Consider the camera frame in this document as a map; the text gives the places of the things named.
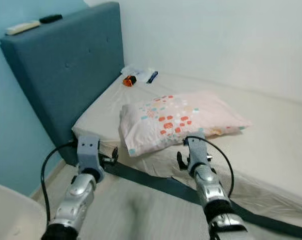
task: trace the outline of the bed frame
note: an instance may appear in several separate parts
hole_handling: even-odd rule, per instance
[[[124,67],[120,8],[108,2],[13,36],[0,46],[24,94],[56,146],[74,139],[71,127]],[[60,150],[76,165],[74,149]],[[107,172],[200,204],[196,191],[117,163]],[[246,221],[302,238],[302,227],[253,214],[233,203]]]

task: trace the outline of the mattress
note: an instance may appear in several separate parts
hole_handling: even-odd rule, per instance
[[[260,93],[171,74],[158,75],[152,84],[122,84],[120,76],[78,119],[76,136],[98,135],[100,150],[110,155],[119,147],[119,162],[156,177],[173,177],[195,188],[194,180],[180,171],[176,153],[188,155],[187,147],[129,157],[119,137],[123,104],[146,101],[168,94],[215,92],[239,114],[253,122],[242,133],[211,138],[229,157],[235,172],[231,199],[247,210],[302,227],[302,105]],[[226,191],[230,174],[223,157],[208,146]]]

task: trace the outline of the orange object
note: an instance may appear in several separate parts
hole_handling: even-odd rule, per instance
[[[136,83],[136,77],[135,76],[127,76],[124,80],[123,80],[123,84],[126,85],[127,87],[131,87]]]
[[[170,129],[172,127],[173,127],[173,124],[171,122],[168,122],[168,123],[164,124],[165,129]]]

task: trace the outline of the pink pillowcase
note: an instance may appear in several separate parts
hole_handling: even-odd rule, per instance
[[[209,137],[251,126],[207,91],[127,104],[120,117],[120,131],[131,157],[179,144],[189,133],[203,131]]]

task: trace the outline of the blue object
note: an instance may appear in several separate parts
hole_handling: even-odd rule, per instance
[[[154,78],[157,76],[158,71],[153,72],[153,74],[151,75],[149,81],[147,81],[148,84],[152,83],[152,81],[154,80]]]
[[[1,48],[24,94],[56,146],[124,67],[120,8],[108,2],[18,35]],[[74,149],[60,150],[76,165]]]
[[[130,150],[129,150],[129,153],[132,155],[132,154],[135,154],[135,149],[133,149],[133,148],[131,148]]]

